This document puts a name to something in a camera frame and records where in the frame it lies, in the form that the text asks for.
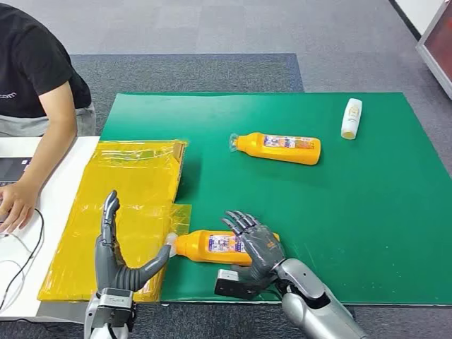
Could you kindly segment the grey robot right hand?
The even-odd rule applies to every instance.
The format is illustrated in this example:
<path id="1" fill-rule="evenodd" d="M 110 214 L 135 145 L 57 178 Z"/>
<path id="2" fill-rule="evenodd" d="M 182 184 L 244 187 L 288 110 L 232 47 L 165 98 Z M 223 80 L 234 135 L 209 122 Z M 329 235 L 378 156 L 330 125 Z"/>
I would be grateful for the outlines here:
<path id="1" fill-rule="evenodd" d="M 238 237 L 251 259 L 249 266 L 232 265 L 243 280 L 269 285 L 272 270 L 286 259 L 282 245 L 269 227 L 257 218 L 238 210 L 226 210 L 221 222 Z"/>

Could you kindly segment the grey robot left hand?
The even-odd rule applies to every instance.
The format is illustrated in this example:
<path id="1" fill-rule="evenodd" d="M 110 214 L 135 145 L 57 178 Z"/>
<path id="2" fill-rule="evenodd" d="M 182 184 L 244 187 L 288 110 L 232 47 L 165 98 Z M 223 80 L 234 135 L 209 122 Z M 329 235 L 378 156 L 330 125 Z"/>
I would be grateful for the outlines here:
<path id="1" fill-rule="evenodd" d="M 116 237 L 115 215 L 120 203 L 115 190 L 104 201 L 100 233 L 95 241 L 94 262 L 97 292 L 116 288 L 137 292 L 163 268 L 170 258 L 171 244 L 162 246 L 152 260 L 139 268 L 131 268 L 121 253 Z"/>

